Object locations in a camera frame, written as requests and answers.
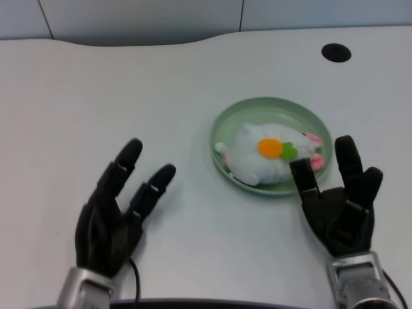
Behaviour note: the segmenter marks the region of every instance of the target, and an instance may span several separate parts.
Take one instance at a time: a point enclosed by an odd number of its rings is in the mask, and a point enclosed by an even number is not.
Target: plush toy
[[[215,150],[234,177],[255,186],[290,180],[289,163],[302,158],[309,158],[318,171],[324,166],[323,157],[315,152],[321,145],[318,136],[281,124],[243,124],[230,145],[220,142]]]

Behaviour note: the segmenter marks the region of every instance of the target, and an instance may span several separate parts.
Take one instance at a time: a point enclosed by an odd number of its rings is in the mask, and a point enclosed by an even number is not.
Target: plate rim
[[[294,187],[293,189],[284,190],[284,191],[267,191],[267,190],[258,189],[258,188],[253,188],[253,187],[251,187],[251,186],[248,186],[248,185],[240,182],[239,180],[235,179],[234,177],[232,177],[222,166],[220,166],[220,163],[217,161],[217,159],[216,159],[216,157],[215,157],[215,155],[214,155],[214,153],[215,153],[216,151],[215,151],[215,149],[214,149],[213,132],[214,132],[214,130],[215,130],[215,128],[216,128],[216,123],[217,123],[218,120],[222,117],[222,115],[223,115],[224,113],[226,113],[230,108],[233,108],[234,106],[236,106],[236,105],[238,105],[238,104],[240,104],[240,103],[242,103],[242,102],[244,102],[244,101],[255,100],[255,99],[268,99],[268,98],[269,98],[269,99],[285,100],[285,101],[287,101],[287,102],[290,102],[290,103],[294,104],[295,106],[297,106],[297,107],[299,107],[299,108],[301,108],[301,109],[305,109],[307,112],[309,112],[310,114],[312,114],[312,115],[319,121],[319,123],[324,127],[324,129],[325,129],[325,131],[326,131],[326,133],[327,133],[327,135],[328,135],[328,138],[329,138],[329,140],[331,141],[331,145],[332,145],[332,149],[331,149],[331,150],[332,150],[332,152],[333,152],[333,140],[332,140],[332,136],[331,136],[331,134],[330,134],[330,132],[329,132],[329,129],[328,129],[328,127],[326,127],[326,125],[324,124],[324,122],[323,122],[313,111],[311,111],[310,109],[308,109],[308,108],[306,108],[306,107],[304,107],[304,106],[302,106],[302,105],[300,105],[300,104],[298,104],[298,103],[296,103],[296,102],[293,102],[293,101],[291,101],[291,100],[288,100],[288,99],[286,99],[286,98],[281,98],[281,97],[252,97],[252,98],[246,98],[246,99],[243,99],[243,100],[240,100],[240,101],[237,101],[237,102],[231,104],[230,106],[228,106],[227,108],[225,108],[225,109],[215,118],[215,120],[214,120],[214,122],[213,122],[213,125],[212,125],[212,128],[211,128],[211,131],[210,131],[210,133],[209,133],[209,147],[210,147],[210,149],[211,149],[212,160],[213,160],[214,165],[218,168],[219,172],[220,172],[221,174],[223,174],[227,179],[229,179],[229,181],[231,181],[231,182],[234,183],[235,185],[237,185],[237,186],[241,187],[242,189],[247,190],[247,191],[249,191],[249,192],[252,192],[252,193],[255,193],[255,194],[260,194],[260,195],[265,195],[265,196],[286,196],[286,195],[297,194],[298,191],[297,191],[297,189],[296,189],[295,187]],[[315,176],[315,178],[316,178],[316,180],[317,180],[318,183],[321,182],[321,181],[323,181],[323,179],[329,174],[329,172],[330,172],[330,170],[331,170],[331,168],[332,168],[332,165],[333,165],[333,160],[331,160],[330,164],[327,165],[327,166],[324,168],[324,173],[323,173],[323,174],[321,174],[321,175],[318,176],[318,177]]]

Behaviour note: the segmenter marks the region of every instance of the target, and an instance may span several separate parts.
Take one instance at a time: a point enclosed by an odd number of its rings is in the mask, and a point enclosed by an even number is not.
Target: green felt leaf
[[[283,152],[281,154],[281,159],[284,161],[290,161],[297,157],[297,149],[291,142],[282,143]]]

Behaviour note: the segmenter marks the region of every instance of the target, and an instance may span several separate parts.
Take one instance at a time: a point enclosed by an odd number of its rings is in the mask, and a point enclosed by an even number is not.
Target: robotic hand
[[[363,171],[350,136],[335,141],[335,152],[345,188],[319,192],[309,159],[294,161],[290,168],[309,226],[334,257],[328,270],[336,307],[396,309],[383,279],[386,274],[370,251],[373,201],[383,173],[375,167]]]
[[[58,309],[109,308],[112,278],[136,248],[144,220],[176,172],[171,164],[161,168],[142,184],[122,214],[116,197],[133,172],[141,151],[141,141],[131,140],[109,164],[83,206],[75,233],[77,267],[69,271],[57,301]]]
[[[142,143],[130,141],[111,162],[95,192],[83,207],[77,223],[77,267],[62,288],[57,308],[108,309],[113,278],[129,259],[143,233],[142,224],[166,191],[176,169],[165,165],[139,188],[122,214],[116,197],[132,173]],[[404,299],[370,251],[374,226],[373,201],[382,181],[374,167],[362,169],[350,136],[335,142],[336,157],[345,188],[319,192],[307,159],[290,163],[309,226],[334,259],[328,265],[336,306],[339,309],[397,309],[384,277]]]

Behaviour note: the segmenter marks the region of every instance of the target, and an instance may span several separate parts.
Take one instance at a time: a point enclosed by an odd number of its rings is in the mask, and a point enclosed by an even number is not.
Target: pink ear
[[[313,133],[304,133],[311,141],[315,142],[316,144],[319,144],[319,146],[322,146],[323,141],[322,138],[318,137],[317,135],[314,135]]]
[[[319,153],[315,153],[314,158],[310,160],[310,165],[312,166],[314,172],[322,169],[324,167],[323,156],[321,156]]]

